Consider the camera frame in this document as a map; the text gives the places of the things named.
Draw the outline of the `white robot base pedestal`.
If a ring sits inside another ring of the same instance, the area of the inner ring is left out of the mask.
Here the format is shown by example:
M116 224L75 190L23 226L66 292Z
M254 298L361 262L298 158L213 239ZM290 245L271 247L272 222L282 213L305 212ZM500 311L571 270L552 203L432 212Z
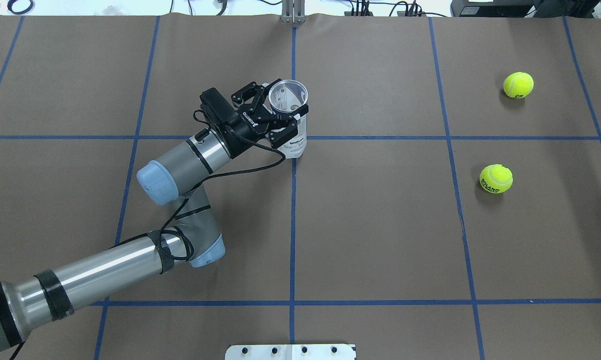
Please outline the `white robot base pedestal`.
M242 344L225 351L225 360L357 360L356 346L346 343Z

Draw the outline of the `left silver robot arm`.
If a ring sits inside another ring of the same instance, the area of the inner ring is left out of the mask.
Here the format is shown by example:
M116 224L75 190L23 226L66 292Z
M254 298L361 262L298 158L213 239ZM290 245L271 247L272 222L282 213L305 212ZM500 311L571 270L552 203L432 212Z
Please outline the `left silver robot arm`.
M203 184L222 177L219 169L252 147L284 162L283 146L299 135L308 98L305 85L282 79L251 82L230 101L216 88L203 91L199 111L204 128L136 174L153 202L173 206L170 218L157 230L72 264L45 269L18 284L0 281L0 353L20 350L40 326L176 265L199 268L222 258L222 232Z

